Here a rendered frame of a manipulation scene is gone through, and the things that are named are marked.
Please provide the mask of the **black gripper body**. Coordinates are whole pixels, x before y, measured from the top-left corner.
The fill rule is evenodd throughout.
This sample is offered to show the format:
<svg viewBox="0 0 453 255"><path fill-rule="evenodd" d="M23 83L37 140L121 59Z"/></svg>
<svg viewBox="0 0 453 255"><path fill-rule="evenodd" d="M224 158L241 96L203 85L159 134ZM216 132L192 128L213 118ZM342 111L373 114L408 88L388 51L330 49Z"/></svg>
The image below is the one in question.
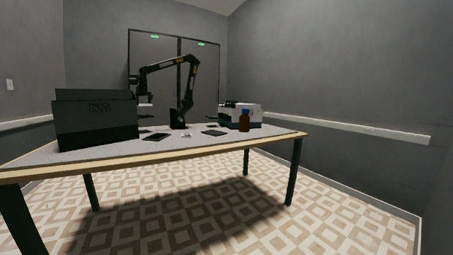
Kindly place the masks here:
<svg viewBox="0 0 453 255"><path fill-rule="evenodd" d="M140 92L135 92L135 96L153 96L151 95L151 92L147 92L147 85L139 85L139 91Z"/></svg>

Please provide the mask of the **brown bottle with blue cap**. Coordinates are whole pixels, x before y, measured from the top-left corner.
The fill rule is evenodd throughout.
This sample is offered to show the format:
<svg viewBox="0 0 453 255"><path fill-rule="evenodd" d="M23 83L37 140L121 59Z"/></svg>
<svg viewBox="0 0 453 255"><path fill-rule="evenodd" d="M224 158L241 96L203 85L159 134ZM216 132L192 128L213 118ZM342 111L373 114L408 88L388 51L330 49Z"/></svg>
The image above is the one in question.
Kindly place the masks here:
<svg viewBox="0 0 453 255"><path fill-rule="evenodd" d="M248 109L241 109L242 115L239 116L239 132L249 132L250 129L250 117Z"/></svg>

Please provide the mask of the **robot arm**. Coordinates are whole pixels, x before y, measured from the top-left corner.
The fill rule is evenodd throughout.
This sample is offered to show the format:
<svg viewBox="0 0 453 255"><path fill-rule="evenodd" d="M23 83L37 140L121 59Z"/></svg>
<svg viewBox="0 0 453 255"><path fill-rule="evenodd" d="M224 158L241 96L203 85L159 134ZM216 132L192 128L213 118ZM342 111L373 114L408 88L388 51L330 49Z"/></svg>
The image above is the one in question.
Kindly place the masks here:
<svg viewBox="0 0 453 255"><path fill-rule="evenodd" d="M174 57L172 59L164 60L162 62L157 62L154 64L147 65L145 67L139 68L140 75L129 75L129 85L137 85L138 83L144 86L147 85L147 74L158 71L160 69L165 69L173 65L181 64L184 62L190 63L190 71L188 75L188 82L185 90L184 98L181 100L182 106L175 109L180 116L185 120L184 115L190 108L193 107L193 87L195 83L195 77L197 73L198 65L200 61L192 54L183 55L180 57ZM139 76L139 77L137 77ZM187 97L187 98L186 98Z"/></svg>

